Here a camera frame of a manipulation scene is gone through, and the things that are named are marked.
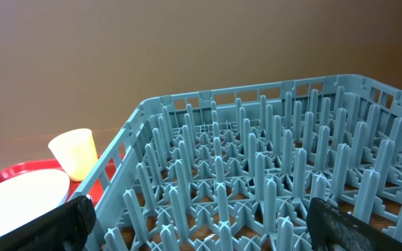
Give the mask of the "red plastic tray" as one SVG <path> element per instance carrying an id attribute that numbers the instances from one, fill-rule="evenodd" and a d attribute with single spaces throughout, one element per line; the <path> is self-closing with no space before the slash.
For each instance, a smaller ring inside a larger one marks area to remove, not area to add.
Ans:
<path id="1" fill-rule="evenodd" d="M 43 169 L 58 169 L 59 171 L 63 171 L 61 165 L 58 163 L 56 159 L 44 159 L 44 160 L 34 160 L 34 161 L 29 161 L 29 162 L 21 162 L 16 165 L 12 165 L 10 167 L 7 167 L 3 170 L 0 171 L 0 183 L 14 178 L 16 176 L 19 176 L 21 174 L 29 173 L 29 172 L 34 172 L 38 170 L 43 170 Z M 114 173 L 116 171 L 116 167 L 114 164 L 114 160 L 110 158 L 108 164 L 104 168 L 105 171 L 107 172 L 107 175 L 110 179 L 113 178 Z M 70 199 L 74 191 L 77 189 L 77 187 L 80 185 L 81 181 L 72 181 L 70 180 L 70 185 L 68 189 L 68 196 L 66 198 L 66 202 Z M 89 195 L 91 196 L 93 200 L 94 206 L 97 205 L 97 203 L 101 200 L 103 196 L 103 188 L 101 185 L 101 182 L 97 180 L 95 184 L 92 186 L 92 188 L 89 191 Z"/>

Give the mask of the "yellow plastic cup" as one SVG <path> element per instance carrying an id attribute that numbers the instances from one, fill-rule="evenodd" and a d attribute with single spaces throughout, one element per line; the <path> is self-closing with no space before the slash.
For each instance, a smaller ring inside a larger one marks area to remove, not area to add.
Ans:
<path id="1" fill-rule="evenodd" d="M 62 133 L 48 143 L 48 148 L 73 181 L 83 181 L 98 161 L 93 134 L 88 128 Z"/>

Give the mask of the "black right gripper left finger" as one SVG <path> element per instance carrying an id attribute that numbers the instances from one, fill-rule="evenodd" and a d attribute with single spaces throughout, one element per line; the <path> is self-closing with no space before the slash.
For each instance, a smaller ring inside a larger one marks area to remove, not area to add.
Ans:
<path id="1" fill-rule="evenodd" d="M 0 237 L 0 251 L 83 250 L 96 223 L 94 203 L 80 195 Z"/>

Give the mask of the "grey plastic dishwasher rack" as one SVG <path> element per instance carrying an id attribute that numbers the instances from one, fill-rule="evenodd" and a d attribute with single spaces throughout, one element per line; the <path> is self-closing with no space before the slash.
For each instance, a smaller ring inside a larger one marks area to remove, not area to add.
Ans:
<path id="1" fill-rule="evenodd" d="M 402 242 L 402 90 L 332 75 L 143 100 L 75 190 L 85 250 L 312 250 L 319 197 Z"/>

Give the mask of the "light blue plate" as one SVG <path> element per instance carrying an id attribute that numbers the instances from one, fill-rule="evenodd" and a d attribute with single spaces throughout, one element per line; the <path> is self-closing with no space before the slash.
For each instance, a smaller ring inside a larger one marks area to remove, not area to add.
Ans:
<path id="1" fill-rule="evenodd" d="M 58 169 L 21 174 L 0 183 L 0 237 L 65 203 L 70 179 Z"/>

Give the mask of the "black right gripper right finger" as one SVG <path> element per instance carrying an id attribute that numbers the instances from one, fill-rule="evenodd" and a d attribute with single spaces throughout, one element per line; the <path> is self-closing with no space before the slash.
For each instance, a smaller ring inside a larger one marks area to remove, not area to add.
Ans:
<path id="1" fill-rule="evenodd" d="M 402 213 L 392 235 L 341 211 L 329 202 L 312 198 L 306 225 L 314 250 L 330 250 L 332 245 L 344 250 L 402 250 Z"/>

